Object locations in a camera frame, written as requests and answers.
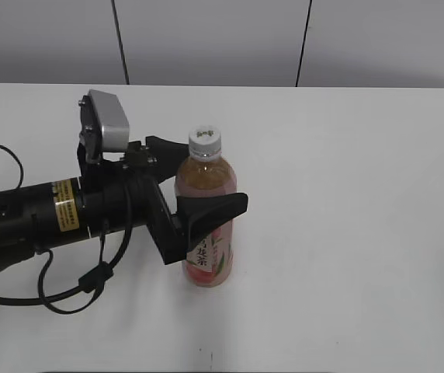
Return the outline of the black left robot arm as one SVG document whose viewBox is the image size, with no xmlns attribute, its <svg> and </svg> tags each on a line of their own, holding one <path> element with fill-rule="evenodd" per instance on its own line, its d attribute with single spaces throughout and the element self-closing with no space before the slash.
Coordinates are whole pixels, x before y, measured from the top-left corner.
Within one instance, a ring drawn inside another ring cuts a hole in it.
<svg viewBox="0 0 444 373">
<path fill-rule="evenodd" d="M 187 159 L 185 144 L 149 136 L 117 161 L 91 164 L 78 147 L 82 174 L 0 191 L 0 272 L 45 250 L 146 226 L 165 264 L 176 263 L 212 231 L 244 214 L 245 193 L 179 197 L 170 212 L 160 184 Z"/>
</svg>

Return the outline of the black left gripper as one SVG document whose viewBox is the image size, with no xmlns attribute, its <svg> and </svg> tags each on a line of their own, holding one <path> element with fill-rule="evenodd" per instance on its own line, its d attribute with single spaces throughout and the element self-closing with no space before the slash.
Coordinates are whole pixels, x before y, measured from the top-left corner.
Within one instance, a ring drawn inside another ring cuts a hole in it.
<svg viewBox="0 0 444 373">
<path fill-rule="evenodd" d="M 176 176 L 189 157 L 187 144 L 148 136 L 132 141 L 118 161 L 85 161 L 77 148 L 79 178 L 78 218 L 90 236 L 132 232 L 146 226 L 165 264 L 183 261 L 209 234 L 244 214 L 246 193 L 215 197 L 177 196 L 177 215 L 166 204 L 159 185 Z"/>
</svg>

